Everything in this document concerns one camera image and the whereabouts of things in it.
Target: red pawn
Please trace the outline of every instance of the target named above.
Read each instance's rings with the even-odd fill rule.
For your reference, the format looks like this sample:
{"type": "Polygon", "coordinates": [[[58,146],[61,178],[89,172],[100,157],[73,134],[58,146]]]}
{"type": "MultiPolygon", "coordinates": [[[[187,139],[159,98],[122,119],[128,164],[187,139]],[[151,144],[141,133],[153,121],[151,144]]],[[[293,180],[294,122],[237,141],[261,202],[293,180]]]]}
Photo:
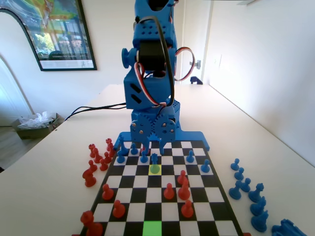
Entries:
{"type": "Polygon", "coordinates": [[[188,189],[188,180],[185,180],[183,186],[178,190],[178,196],[182,200],[187,200],[190,197],[190,192],[188,189]]]}
{"type": "Polygon", "coordinates": [[[92,172],[96,171],[97,170],[97,165],[94,165],[93,161],[92,160],[89,160],[89,165],[90,165],[90,170],[92,172]]]}
{"type": "Polygon", "coordinates": [[[114,202],[113,216],[115,216],[116,218],[122,218],[122,216],[125,214],[125,211],[125,206],[121,204],[119,200],[116,200],[114,202]]]}
{"type": "Polygon", "coordinates": [[[112,162],[112,159],[109,157],[108,152],[104,153],[104,156],[105,156],[105,163],[108,164],[112,162]]]}
{"type": "Polygon", "coordinates": [[[100,166],[99,169],[100,169],[101,171],[106,171],[106,170],[108,169],[108,165],[105,163],[105,160],[104,160],[104,159],[101,159],[100,163],[101,163],[101,166],[100,166]]]}
{"type": "Polygon", "coordinates": [[[94,160],[94,162],[95,162],[95,163],[99,163],[99,162],[101,161],[101,159],[103,159],[103,157],[102,157],[101,155],[99,155],[97,148],[94,148],[93,152],[94,152],[94,154],[95,154],[95,160],[94,160]]]}
{"type": "Polygon", "coordinates": [[[193,209],[191,207],[191,201],[186,200],[185,205],[182,206],[182,214],[186,218],[191,218],[193,215],[193,209]]]}
{"type": "Polygon", "coordinates": [[[178,182],[180,185],[182,185],[182,184],[185,182],[185,180],[188,180],[185,175],[186,175],[186,171],[182,170],[182,171],[181,171],[181,175],[178,176],[178,178],[177,178],[177,182],[178,182]]]}
{"type": "Polygon", "coordinates": [[[91,151],[91,154],[90,154],[90,157],[91,157],[91,158],[94,158],[94,157],[95,157],[95,153],[93,152],[94,148],[95,148],[95,145],[94,145],[94,144],[90,144],[90,145],[89,145],[89,150],[91,151]]]}
{"type": "Polygon", "coordinates": [[[166,189],[164,190],[164,197],[168,200],[171,200],[174,197],[175,193],[172,188],[172,184],[168,183],[166,189]]]}
{"type": "Polygon", "coordinates": [[[80,220],[88,228],[86,236],[101,236],[103,234],[103,226],[93,222],[94,216],[90,210],[84,212],[80,220]]]}
{"type": "Polygon", "coordinates": [[[96,178],[93,177],[93,172],[87,169],[83,172],[82,177],[85,179],[85,186],[92,187],[96,183],[96,178]]]}
{"type": "Polygon", "coordinates": [[[103,185],[103,191],[102,198],[106,201],[111,200],[114,196],[114,190],[109,188],[107,183],[103,185]]]}

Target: black square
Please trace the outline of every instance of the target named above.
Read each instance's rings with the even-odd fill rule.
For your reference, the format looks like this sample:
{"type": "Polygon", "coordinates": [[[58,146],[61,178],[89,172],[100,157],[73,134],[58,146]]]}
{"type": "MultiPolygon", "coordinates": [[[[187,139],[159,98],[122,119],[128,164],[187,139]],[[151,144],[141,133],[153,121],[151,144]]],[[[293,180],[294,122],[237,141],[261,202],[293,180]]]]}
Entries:
{"type": "Polygon", "coordinates": [[[139,156],[129,156],[126,161],[126,166],[138,165],[139,156]]]}
{"type": "Polygon", "coordinates": [[[215,221],[198,221],[200,236],[219,236],[215,221]]]}
{"type": "Polygon", "coordinates": [[[162,175],[163,176],[173,176],[174,166],[173,165],[162,165],[162,175]]]}
{"type": "Polygon", "coordinates": [[[133,188],[130,203],[145,203],[147,199],[147,188],[133,188]]]}
{"type": "Polygon", "coordinates": [[[148,188],[162,188],[162,176],[148,176],[148,188]]]}
{"type": "Polygon", "coordinates": [[[163,236],[181,236],[181,227],[179,221],[162,222],[163,236]]]}
{"type": "Polygon", "coordinates": [[[205,188],[190,188],[191,197],[194,203],[208,203],[208,197],[205,188]]]}
{"type": "Polygon", "coordinates": [[[111,222],[125,222],[125,221],[127,221],[129,203],[122,203],[122,204],[123,204],[123,205],[125,206],[125,208],[126,208],[125,214],[124,214],[121,218],[116,218],[116,217],[113,215],[113,210],[114,210],[114,206],[113,206],[112,213],[110,214],[110,217],[109,217],[109,221],[111,221],[111,222]]]}
{"type": "Polygon", "coordinates": [[[182,214],[182,206],[183,205],[185,205],[185,203],[177,203],[179,220],[180,221],[196,221],[197,218],[196,218],[195,208],[194,208],[193,204],[191,204],[192,209],[193,209],[193,215],[192,215],[191,218],[186,218],[186,217],[183,216],[183,214],[182,214]]]}
{"type": "Polygon", "coordinates": [[[183,156],[173,156],[173,164],[174,165],[184,165],[185,158],[183,156]]]}
{"type": "Polygon", "coordinates": [[[144,220],[162,221],[162,204],[161,203],[146,203],[144,212],[144,220]]]}
{"type": "Polygon", "coordinates": [[[197,165],[186,165],[187,175],[190,176],[199,176],[200,171],[197,165]]]}
{"type": "Polygon", "coordinates": [[[126,222],[124,236],[142,235],[143,222],[126,222]]]}
{"type": "Polygon", "coordinates": [[[215,220],[231,220],[226,203],[210,203],[210,207],[215,220]]]}
{"type": "Polygon", "coordinates": [[[217,183],[214,175],[201,176],[201,178],[202,178],[202,182],[205,185],[205,187],[218,187],[218,183],[217,183]]]}
{"type": "Polygon", "coordinates": [[[136,176],[147,176],[149,173],[149,165],[137,166],[136,176]]]}
{"type": "Polygon", "coordinates": [[[134,176],[122,176],[120,180],[120,188],[132,188],[134,182],[134,176]]]}

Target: white table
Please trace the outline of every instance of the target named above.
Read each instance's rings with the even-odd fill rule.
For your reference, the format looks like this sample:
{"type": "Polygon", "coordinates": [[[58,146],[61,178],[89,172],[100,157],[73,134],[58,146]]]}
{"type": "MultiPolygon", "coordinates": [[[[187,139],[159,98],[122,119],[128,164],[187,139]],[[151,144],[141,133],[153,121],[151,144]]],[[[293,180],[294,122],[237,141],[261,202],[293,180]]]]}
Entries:
{"type": "MultiPolygon", "coordinates": [[[[240,159],[251,187],[262,182],[269,210],[266,233],[251,226],[252,203],[242,192],[230,203],[243,232],[271,235],[284,218],[307,235],[315,235],[315,168],[257,124],[210,86],[178,86],[183,130],[202,131],[210,157],[226,191],[235,186],[230,164],[240,159]]],[[[110,85],[89,106],[125,101],[123,85],[110,85]]],[[[80,217],[94,202],[105,173],[86,188],[82,173],[89,167],[88,145],[100,153],[105,139],[128,131],[130,110],[81,113],[57,128],[17,163],[0,174],[0,234],[3,236],[70,236],[82,229],[80,217]]]]}

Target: framed poster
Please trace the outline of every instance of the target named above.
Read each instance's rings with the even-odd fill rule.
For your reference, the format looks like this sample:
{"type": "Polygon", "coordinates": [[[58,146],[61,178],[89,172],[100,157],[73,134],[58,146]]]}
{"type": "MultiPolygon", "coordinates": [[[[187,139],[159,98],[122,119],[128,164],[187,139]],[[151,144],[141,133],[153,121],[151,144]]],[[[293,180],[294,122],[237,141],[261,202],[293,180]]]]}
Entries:
{"type": "Polygon", "coordinates": [[[97,70],[81,0],[0,0],[28,38],[41,71],[97,70]]]}

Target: blue pawn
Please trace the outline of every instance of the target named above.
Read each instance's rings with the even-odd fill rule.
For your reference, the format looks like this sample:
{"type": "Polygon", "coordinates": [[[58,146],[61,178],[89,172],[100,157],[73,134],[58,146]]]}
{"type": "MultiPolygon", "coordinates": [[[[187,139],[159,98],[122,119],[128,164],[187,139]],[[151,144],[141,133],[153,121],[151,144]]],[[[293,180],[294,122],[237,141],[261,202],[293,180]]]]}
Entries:
{"type": "Polygon", "coordinates": [[[118,155],[117,162],[123,163],[125,161],[125,157],[122,155],[122,151],[118,151],[117,155],[118,155]]]}
{"type": "Polygon", "coordinates": [[[235,159],[234,163],[231,164],[231,169],[234,171],[238,171],[238,169],[240,168],[238,166],[238,163],[240,162],[240,160],[238,158],[235,159]]]}
{"type": "Polygon", "coordinates": [[[209,167],[210,161],[208,159],[205,160],[205,164],[201,166],[201,171],[204,173],[208,173],[210,171],[209,167]]]}
{"type": "Polygon", "coordinates": [[[146,163],[148,161],[148,157],[146,156],[146,151],[142,151],[142,157],[140,158],[142,163],[146,163]]]}
{"type": "Polygon", "coordinates": [[[189,163],[192,163],[194,160],[195,160],[195,158],[193,157],[193,151],[190,150],[189,155],[186,157],[186,161],[189,163]]]}
{"type": "Polygon", "coordinates": [[[251,191],[248,194],[248,197],[254,202],[254,203],[258,203],[258,201],[261,199],[260,196],[260,192],[264,190],[264,185],[262,183],[259,183],[256,186],[256,190],[255,191],[251,191]]]}
{"type": "Polygon", "coordinates": [[[251,212],[253,215],[258,216],[264,212],[264,208],[266,206],[266,199],[262,197],[257,204],[251,204],[251,212]]]}
{"type": "Polygon", "coordinates": [[[241,185],[242,185],[242,182],[238,180],[235,183],[235,188],[230,188],[228,193],[232,198],[239,200],[242,197],[241,192],[240,192],[241,185]]]}
{"type": "Polygon", "coordinates": [[[238,172],[236,172],[236,173],[234,174],[234,177],[235,177],[237,180],[243,180],[243,179],[244,179],[243,172],[244,172],[244,168],[241,167],[241,168],[238,170],[238,172]]]}
{"type": "Polygon", "coordinates": [[[244,192],[248,193],[251,190],[250,183],[251,183],[251,179],[250,178],[246,178],[245,182],[242,183],[241,189],[244,192]]]}
{"type": "Polygon", "coordinates": [[[263,212],[259,216],[253,216],[251,220],[252,226],[259,232],[265,232],[267,230],[266,221],[268,216],[268,211],[263,212]]]}
{"type": "Polygon", "coordinates": [[[138,149],[136,148],[136,144],[135,143],[131,144],[131,151],[130,152],[131,152],[132,155],[138,154],[138,149]]]}

